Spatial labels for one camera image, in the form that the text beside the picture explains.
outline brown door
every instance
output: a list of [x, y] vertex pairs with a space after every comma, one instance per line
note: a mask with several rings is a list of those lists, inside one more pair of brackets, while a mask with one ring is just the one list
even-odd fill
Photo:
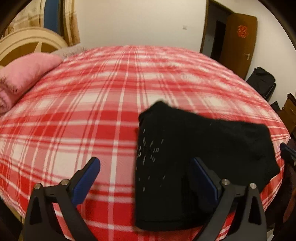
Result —
[[256, 43], [257, 18], [233, 13], [226, 23], [220, 63], [245, 79]]

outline plaid pattern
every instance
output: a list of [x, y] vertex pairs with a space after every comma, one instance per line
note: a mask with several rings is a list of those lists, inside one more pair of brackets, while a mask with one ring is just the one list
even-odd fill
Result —
[[150, 46], [96, 48], [65, 59], [0, 117], [1, 197], [25, 216], [35, 183], [71, 178], [96, 156], [101, 172], [78, 209], [98, 240], [192, 240], [199, 228], [150, 233], [133, 227], [138, 115], [160, 99], [205, 117], [268, 126], [281, 171], [261, 193], [266, 209], [283, 177], [279, 145], [290, 138], [280, 118], [245, 81], [208, 57]]

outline cream headboard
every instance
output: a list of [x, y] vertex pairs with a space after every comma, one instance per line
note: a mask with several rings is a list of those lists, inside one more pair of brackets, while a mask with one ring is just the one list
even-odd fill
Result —
[[55, 32], [41, 27], [22, 28], [0, 40], [0, 69], [11, 61], [32, 52], [51, 53], [67, 47]]

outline black suitcase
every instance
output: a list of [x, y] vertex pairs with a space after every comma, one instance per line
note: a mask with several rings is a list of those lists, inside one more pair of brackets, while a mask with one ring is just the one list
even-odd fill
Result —
[[252, 86], [265, 100], [268, 100], [272, 95], [276, 83], [272, 74], [258, 67], [254, 69], [247, 83]]

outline black towel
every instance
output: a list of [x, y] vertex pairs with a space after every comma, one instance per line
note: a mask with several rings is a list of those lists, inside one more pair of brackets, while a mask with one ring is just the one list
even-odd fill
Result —
[[156, 102], [139, 116], [135, 174], [136, 226], [149, 231], [204, 224], [186, 176], [188, 161], [200, 157], [219, 178], [254, 182], [259, 191], [279, 173], [265, 125], [204, 118]]

